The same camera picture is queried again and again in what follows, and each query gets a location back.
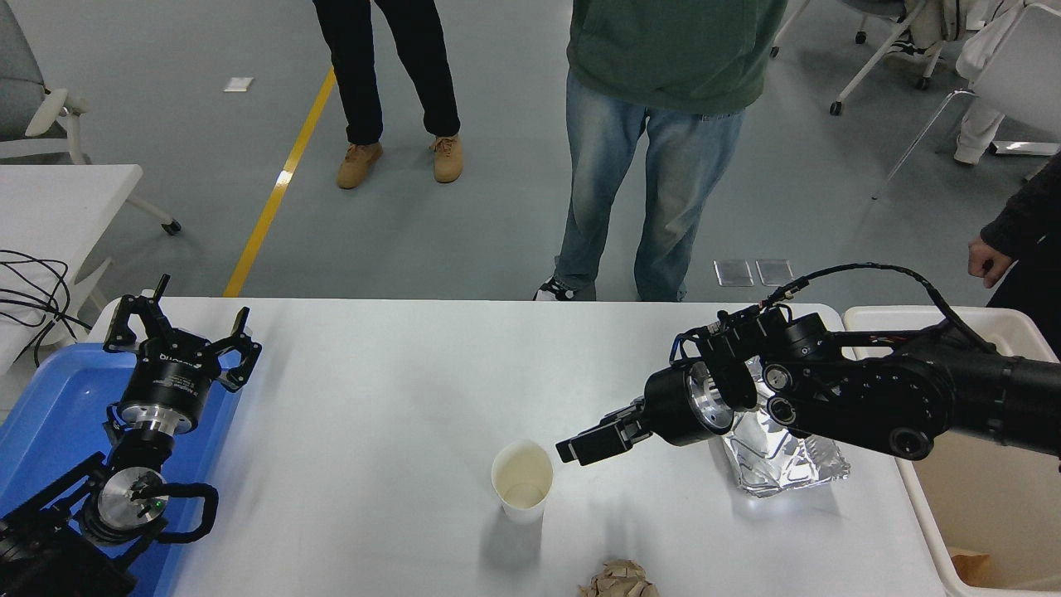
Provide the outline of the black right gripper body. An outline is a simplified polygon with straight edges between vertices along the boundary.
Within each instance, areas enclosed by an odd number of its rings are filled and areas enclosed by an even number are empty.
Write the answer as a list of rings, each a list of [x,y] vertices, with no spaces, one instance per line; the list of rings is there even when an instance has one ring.
[[[644,386],[647,428],[671,445],[705,441],[705,422],[692,401],[689,367],[656,371]]]

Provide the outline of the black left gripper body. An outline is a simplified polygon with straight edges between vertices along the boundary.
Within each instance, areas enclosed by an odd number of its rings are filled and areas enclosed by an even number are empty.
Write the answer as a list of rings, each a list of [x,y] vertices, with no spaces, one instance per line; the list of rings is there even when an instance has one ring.
[[[220,376],[216,355],[201,349],[140,347],[137,364],[122,396],[122,415],[162,407],[179,415],[201,415],[212,382]]]

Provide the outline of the person's hand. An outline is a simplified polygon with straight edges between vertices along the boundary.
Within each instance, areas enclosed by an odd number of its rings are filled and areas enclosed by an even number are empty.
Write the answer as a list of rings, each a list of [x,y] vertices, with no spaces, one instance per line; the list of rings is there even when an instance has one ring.
[[[982,238],[967,245],[967,273],[981,279],[985,289],[992,289],[1013,265],[1013,258],[992,248]]]

